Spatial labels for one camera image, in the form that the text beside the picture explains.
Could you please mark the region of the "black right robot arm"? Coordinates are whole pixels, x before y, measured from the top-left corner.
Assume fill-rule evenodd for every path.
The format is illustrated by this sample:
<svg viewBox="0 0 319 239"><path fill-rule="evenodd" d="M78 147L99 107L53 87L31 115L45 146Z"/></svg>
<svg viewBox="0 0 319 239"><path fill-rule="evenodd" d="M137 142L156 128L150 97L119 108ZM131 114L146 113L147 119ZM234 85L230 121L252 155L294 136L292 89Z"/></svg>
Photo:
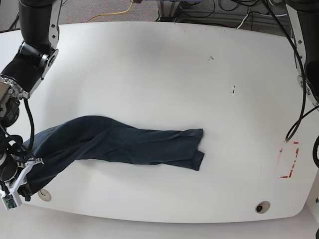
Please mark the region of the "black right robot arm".
<svg viewBox="0 0 319 239"><path fill-rule="evenodd" d="M43 164L31 151L35 128L28 99L57 57L62 1L21 0L18 6L23 42L0 73L0 198L8 210L20 206L22 197L30 200L26 176L33 166ZM31 127L28 145L21 136L7 132L19 117L20 102Z"/></svg>

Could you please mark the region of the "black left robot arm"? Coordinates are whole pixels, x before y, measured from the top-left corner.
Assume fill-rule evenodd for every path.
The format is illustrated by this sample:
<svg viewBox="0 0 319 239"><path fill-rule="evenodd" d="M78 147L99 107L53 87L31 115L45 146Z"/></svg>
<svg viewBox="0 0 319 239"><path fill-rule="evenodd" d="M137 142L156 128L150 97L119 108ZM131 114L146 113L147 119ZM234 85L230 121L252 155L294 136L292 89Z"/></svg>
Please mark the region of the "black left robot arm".
<svg viewBox="0 0 319 239"><path fill-rule="evenodd" d="M272 6L286 10L291 26L291 37L302 66L296 62L297 81L301 87L304 70L306 95L314 106L319 104L319 2L317 0L269 0Z"/></svg>

